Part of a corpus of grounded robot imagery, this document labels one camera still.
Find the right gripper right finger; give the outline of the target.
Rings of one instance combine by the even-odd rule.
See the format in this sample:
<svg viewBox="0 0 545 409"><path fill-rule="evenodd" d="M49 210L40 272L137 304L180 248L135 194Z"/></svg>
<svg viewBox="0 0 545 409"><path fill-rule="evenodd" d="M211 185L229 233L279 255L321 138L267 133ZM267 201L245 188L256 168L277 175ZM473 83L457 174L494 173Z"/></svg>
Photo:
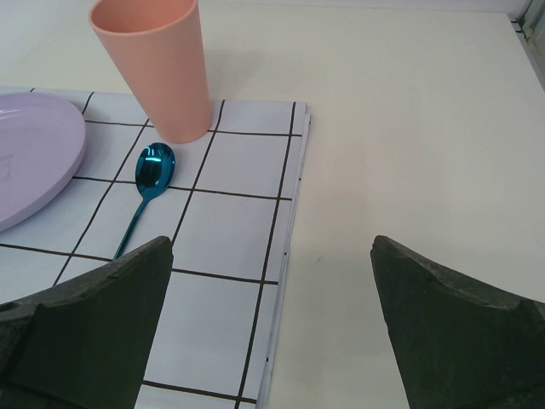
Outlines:
<svg viewBox="0 0 545 409"><path fill-rule="evenodd" d="M370 259L411 408L542 408L544 305L387 236Z"/></svg>

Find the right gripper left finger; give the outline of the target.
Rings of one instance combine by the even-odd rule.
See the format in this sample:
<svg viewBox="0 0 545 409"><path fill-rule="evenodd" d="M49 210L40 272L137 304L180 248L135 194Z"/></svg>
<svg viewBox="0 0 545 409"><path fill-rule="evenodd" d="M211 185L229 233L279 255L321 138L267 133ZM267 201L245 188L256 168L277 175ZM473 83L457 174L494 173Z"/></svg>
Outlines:
<svg viewBox="0 0 545 409"><path fill-rule="evenodd" d="M173 264L159 236L1 306L3 408L132 408Z"/></svg>

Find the blue metallic spoon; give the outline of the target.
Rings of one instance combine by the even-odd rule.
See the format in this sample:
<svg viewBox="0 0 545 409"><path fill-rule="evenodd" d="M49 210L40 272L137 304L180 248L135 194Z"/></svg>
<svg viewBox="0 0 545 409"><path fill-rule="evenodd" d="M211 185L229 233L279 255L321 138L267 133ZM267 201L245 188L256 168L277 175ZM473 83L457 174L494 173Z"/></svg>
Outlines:
<svg viewBox="0 0 545 409"><path fill-rule="evenodd" d="M135 227L149 202L163 194L171 183L175 166L175 153L165 143L154 142L142 150L135 167L135 185L141 196L141 203L129 223L114 259L118 259L125 252Z"/></svg>

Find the blue checkered cloth placemat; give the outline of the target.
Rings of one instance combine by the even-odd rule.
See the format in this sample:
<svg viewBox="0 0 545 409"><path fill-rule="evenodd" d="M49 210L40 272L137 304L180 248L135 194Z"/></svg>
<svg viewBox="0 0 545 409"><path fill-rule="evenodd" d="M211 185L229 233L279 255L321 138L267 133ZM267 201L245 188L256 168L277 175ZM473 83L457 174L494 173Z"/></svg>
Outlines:
<svg viewBox="0 0 545 409"><path fill-rule="evenodd" d="M1 299L112 259L141 197L136 160L158 133L132 95L61 90L88 146L68 186L1 234ZM262 408L310 116L302 101L215 101L209 132L175 146L169 189L130 248L173 241L173 272L139 408Z"/></svg>

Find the purple plastic plate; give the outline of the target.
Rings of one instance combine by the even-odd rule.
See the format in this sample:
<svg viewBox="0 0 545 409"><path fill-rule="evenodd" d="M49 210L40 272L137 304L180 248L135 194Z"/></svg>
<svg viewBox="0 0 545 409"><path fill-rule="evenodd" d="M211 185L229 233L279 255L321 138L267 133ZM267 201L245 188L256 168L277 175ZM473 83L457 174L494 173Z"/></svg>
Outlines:
<svg viewBox="0 0 545 409"><path fill-rule="evenodd" d="M82 113L58 95L1 95L1 229L40 211L68 184L82 163Z"/></svg>

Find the pink plastic cup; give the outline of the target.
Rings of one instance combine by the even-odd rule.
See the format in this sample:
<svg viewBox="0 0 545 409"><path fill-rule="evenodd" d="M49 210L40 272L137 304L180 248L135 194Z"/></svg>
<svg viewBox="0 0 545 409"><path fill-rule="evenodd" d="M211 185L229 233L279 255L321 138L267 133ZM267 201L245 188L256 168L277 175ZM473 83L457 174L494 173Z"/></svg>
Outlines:
<svg viewBox="0 0 545 409"><path fill-rule="evenodd" d="M203 136L212 122L196 1L99 1L89 24L159 135Z"/></svg>

